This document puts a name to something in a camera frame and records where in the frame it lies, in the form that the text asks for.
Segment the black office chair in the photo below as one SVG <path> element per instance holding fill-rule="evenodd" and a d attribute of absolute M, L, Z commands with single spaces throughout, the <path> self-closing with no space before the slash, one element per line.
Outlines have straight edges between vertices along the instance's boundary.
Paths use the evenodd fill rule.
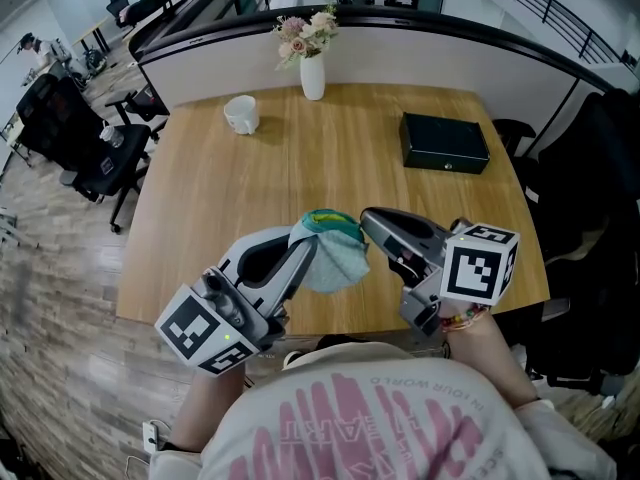
<path fill-rule="evenodd" d="M 156 96 L 150 85 L 146 85 L 141 91 L 118 91 L 105 102 L 104 106 L 115 107 L 124 124 L 131 124 L 127 113 L 139 115 L 147 123 L 154 117 L 170 115 L 169 110 Z M 154 128 L 154 133 L 164 128 L 166 123 L 165 120 Z"/>
<path fill-rule="evenodd" d="M 120 17 L 120 11 L 122 11 L 124 7 L 120 9 L 120 11 L 118 11 L 116 21 L 118 22 L 119 27 L 125 27 L 127 25 L 135 27 L 137 23 L 140 23 L 145 18 L 151 16 L 161 7 L 164 8 L 165 13 L 167 14 L 171 14 L 174 10 L 172 0 L 139 0 L 129 6 L 124 20 Z"/>
<path fill-rule="evenodd" d="M 517 148 L 523 123 L 497 123 Z M 621 90 L 590 94 L 567 130 L 512 158 L 545 260 L 568 311 L 527 325 L 527 369 L 553 386 L 616 394 L 640 358 L 640 111 Z"/>
<path fill-rule="evenodd" d="M 111 0 L 107 5 L 107 11 L 113 15 L 116 19 L 116 25 L 120 28 L 124 28 L 127 25 L 120 21 L 120 11 L 129 6 L 129 0 Z"/>
<path fill-rule="evenodd" d="M 65 171 L 63 185 L 72 186 L 90 201 L 120 192 L 113 209 L 111 230 L 121 228 L 115 219 L 133 189 L 140 193 L 138 181 L 148 167 L 137 169 L 139 160 L 148 159 L 144 148 L 152 132 L 146 125 L 117 126 L 124 142 L 114 148 L 100 139 L 104 121 L 82 98 L 69 78 L 58 80 L 43 75 L 36 80 L 17 107 L 25 125 L 22 143 Z"/>
<path fill-rule="evenodd" d="M 494 119 L 493 125 L 511 159 L 515 157 L 516 149 L 523 137 L 533 139 L 536 136 L 536 132 L 531 126 L 514 119 Z"/>

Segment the chair backrest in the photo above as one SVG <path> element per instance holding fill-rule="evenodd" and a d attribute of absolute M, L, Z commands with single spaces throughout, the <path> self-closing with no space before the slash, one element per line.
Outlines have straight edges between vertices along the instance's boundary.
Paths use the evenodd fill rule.
<path fill-rule="evenodd" d="M 109 11 L 114 18 L 118 18 L 120 11 L 129 5 L 129 0 L 111 0 L 107 5 L 107 11 Z"/>
<path fill-rule="evenodd" d="M 132 4 L 127 12 L 127 24 L 135 25 L 148 16 L 151 16 L 169 2 L 171 2 L 171 0 L 140 0 Z"/>
<path fill-rule="evenodd" d="M 621 90 L 592 93 L 567 130 L 540 152 L 540 205 L 581 219 L 640 197 L 640 111 Z"/>
<path fill-rule="evenodd" d="M 17 106 L 25 125 L 22 143 L 63 169 L 80 171 L 105 147 L 103 120 L 89 107 L 73 80 L 42 75 Z"/>

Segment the desk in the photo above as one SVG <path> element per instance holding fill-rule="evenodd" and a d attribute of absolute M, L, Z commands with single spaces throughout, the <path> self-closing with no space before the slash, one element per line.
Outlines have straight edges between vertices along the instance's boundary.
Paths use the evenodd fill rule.
<path fill-rule="evenodd" d="M 113 19 L 113 17 L 107 17 L 107 18 L 104 18 L 99 23 L 95 24 L 93 27 L 91 27 L 89 30 L 87 30 L 84 34 L 82 34 L 80 36 L 80 38 L 77 39 L 73 43 L 73 46 L 77 45 L 78 43 L 82 43 L 82 47 L 85 49 L 85 51 L 89 51 L 89 47 L 87 46 L 87 43 L 85 42 L 85 39 L 89 34 L 93 34 L 93 37 L 95 38 L 95 40 L 98 43 L 98 46 L 100 47 L 102 52 L 103 53 L 110 52 L 111 49 L 109 48 L 109 45 L 107 44 L 107 41 L 105 40 L 104 36 L 102 35 L 102 32 L 100 32 L 100 27 L 102 25 L 104 25 L 107 21 L 112 20 L 112 19 Z"/>
<path fill-rule="evenodd" d="M 2 131 L 0 131 L 0 135 L 2 135 L 2 138 L 7 143 L 7 147 L 11 151 L 13 151 L 16 155 L 18 155 L 24 161 L 24 163 L 27 164 L 27 167 L 31 169 L 31 164 L 29 163 L 29 158 L 28 158 L 29 153 L 27 153 L 27 156 L 25 157 L 19 151 L 20 135 L 24 130 L 24 124 L 22 124 L 22 121 L 20 120 L 20 117 L 18 117 L 17 113 L 14 113 L 13 116 L 11 116 L 11 119 L 9 121 L 14 119 L 15 119 L 15 122 L 13 126 L 8 131 L 5 131 L 5 129 L 2 129 Z"/>
<path fill-rule="evenodd" d="M 471 92 L 398 85 L 329 85 L 323 100 L 300 87 L 252 93 L 261 124 L 235 135 L 230 96 L 175 108 L 142 188 L 117 315 L 154 323 L 181 283 L 192 284 L 239 237 L 291 225 L 306 211 L 359 217 L 368 206 L 424 215 L 448 227 L 464 215 L 521 233 L 515 279 L 495 311 L 549 298 L 540 247 L 511 162 Z M 402 112 L 477 121 L 491 161 L 481 175 L 402 166 Z M 406 329 L 401 281 L 375 246 L 371 272 L 333 295 L 300 289 L 287 304 L 290 334 Z"/>

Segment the tiled floor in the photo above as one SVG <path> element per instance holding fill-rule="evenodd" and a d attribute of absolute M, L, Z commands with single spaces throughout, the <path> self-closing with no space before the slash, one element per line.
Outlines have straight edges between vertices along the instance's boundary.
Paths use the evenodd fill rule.
<path fill-rule="evenodd" d="M 119 123 L 103 102 L 113 90 L 140 87 L 127 53 L 91 82 L 94 109 Z M 56 479 L 122 478 L 127 455 L 145 457 L 141 423 L 171 424 L 192 373 L 147 325 L 115 317 L 127 230 L 137 195 L 128 196 L 110 232 L 114 198 L 96 205 L 58 183 L 60 169 L 32 155 L 33 169 L 15 157 L 2 179 L 0 197 L 19 215 L 19 228 L 39 249 L 0 246 L 0 410 L 6 425 Z M 409 333 L 373 337 L 425 355 L 439 342 L 415 343 Z M 288 338 L 249 365 L 260 377 L 277 369 L 283 355 L 313 340 Z M 619 400 L 599 409 L 601 397 L 546 390 L 558 409 L 594 439 L 630 432 L 640 411 L 640 373 Z M 131 478 L 146 478 L 132 463 Z"/>

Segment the flower bouquet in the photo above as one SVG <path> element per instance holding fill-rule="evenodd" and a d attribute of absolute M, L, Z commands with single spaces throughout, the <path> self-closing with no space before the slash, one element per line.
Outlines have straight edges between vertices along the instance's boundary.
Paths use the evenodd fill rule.
<path fill-rule="evenodd" d="M 280 38 L 278 49 L 281 61 L 277 69 L 285 69 L 300 60 L 300 78 L 305 96 L 319 100 L 324 95 L 324 61 L 322 54 L 329 49 L 331 38 L 337 35 L 335 7 L 317 12 L 309 23 L 292 16 L 278 18 L 274 33 Z"/>

